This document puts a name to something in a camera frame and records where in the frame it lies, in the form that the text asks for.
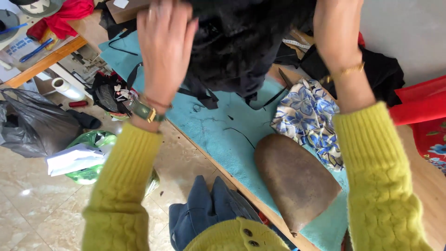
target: wristwatch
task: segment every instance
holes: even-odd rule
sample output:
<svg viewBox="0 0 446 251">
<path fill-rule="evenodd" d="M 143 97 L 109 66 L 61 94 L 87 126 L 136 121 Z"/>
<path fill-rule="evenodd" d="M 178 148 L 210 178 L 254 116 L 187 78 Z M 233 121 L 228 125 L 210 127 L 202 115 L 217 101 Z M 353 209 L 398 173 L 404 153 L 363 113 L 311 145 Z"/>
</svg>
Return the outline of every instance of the wristwatch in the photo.
<svg viewBox="0 0 446 251">
<path fill-rule="evenodd" d="M 144 104 L 139 99 L 134 99 L 135 106 L 133 107 L 133 113 L 136 114 L 138 117 L 146 120 L 149 123 L 155 122 L 162 122 L 165 119 L 164 115 L 157 114 L 157 111 L 155 108 L 148 106 L 147 104 Z"/>
</svg>

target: tape measure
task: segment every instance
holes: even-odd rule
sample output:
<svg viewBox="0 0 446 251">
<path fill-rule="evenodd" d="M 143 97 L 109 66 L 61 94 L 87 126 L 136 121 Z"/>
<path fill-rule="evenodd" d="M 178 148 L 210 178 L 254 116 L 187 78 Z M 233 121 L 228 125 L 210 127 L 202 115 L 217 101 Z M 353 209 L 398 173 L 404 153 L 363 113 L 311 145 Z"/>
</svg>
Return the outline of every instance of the tape measure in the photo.
<svg viewBox="0 0 446 251">
<path fill-rule="evenodd" d="M 299 43 L 297 41 L 289 40 L 289 39 L 282 39 L 282 42 L 287 43 L 287 44 L 291 44 L 291 45 L 295 45 L 295 46 L 298 46 L 298 47 L 300 47 L 302 49 L 307 49 L 307 50 L 311 47 L 309 45 L 303 45 L 303 44 L 301 44 L 301 43 Z"/>
</svg>

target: sweater sleeve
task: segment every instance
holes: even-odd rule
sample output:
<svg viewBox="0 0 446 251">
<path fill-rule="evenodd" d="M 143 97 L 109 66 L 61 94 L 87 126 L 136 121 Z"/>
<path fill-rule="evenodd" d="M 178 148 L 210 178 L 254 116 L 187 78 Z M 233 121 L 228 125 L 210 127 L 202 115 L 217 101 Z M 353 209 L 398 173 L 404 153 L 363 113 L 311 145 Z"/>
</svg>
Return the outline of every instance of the sweater sleeve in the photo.
<svg viewBox="0 0 446 251">
<path fill-rule="evenodd" d="M 409 160 L 385 103 L 337 115 L 334 125 L 350 185 L 354 250 L 431 250 Z"/>
<path fill-rule="evenodd" d="M 123 126 L 83 212 L 82 250 L 149 250 L 141 202 L 161 140 L 161 134 Z"/>
</svg>

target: yellow knit sweater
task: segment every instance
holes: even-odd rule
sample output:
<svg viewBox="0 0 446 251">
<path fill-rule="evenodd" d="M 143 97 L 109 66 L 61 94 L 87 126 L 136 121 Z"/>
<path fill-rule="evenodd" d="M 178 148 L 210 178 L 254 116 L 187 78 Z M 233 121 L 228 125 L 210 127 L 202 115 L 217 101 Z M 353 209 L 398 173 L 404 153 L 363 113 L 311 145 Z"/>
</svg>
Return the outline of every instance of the yellow knit sweater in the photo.
<svg viewBox="0 0 446 251">
<path fill-rule="evenodd" d="M 409 162 L 385 104 L 337 115 L 334 124 L 350 185 L 354 250 L 431 250 L 423 234 L 421 203 L 412 191 Z M 124 126 L 83 213 L 84 251 L 149 250 L 150 223 L 141 202 L 161 139 L 160 134 Z M 251 237 L 244 233 L 246 228 Z M 268 227 L 237 218 L 206 229 L 186 250 L 287 248 Z"/>
</svg>

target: blue denim fabric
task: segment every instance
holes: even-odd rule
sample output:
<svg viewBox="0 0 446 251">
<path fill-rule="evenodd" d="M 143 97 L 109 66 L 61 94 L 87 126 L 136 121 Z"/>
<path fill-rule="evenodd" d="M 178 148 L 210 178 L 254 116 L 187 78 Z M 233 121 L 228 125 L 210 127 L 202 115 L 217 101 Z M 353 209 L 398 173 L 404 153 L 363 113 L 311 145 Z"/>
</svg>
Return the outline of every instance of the blue denim fabric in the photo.
<svg viewBox="0 0 446 251">
<path fill-rule="evenodd" d="M 220 177 L 215 178 L 209 192 L 203 176 L 197 176 L 187 203 L 169 207 L 170 243 L 175 250 L 183 250 L 206 228 L 240 216 L 262 222 L 248 202 Z"/>
</svg>

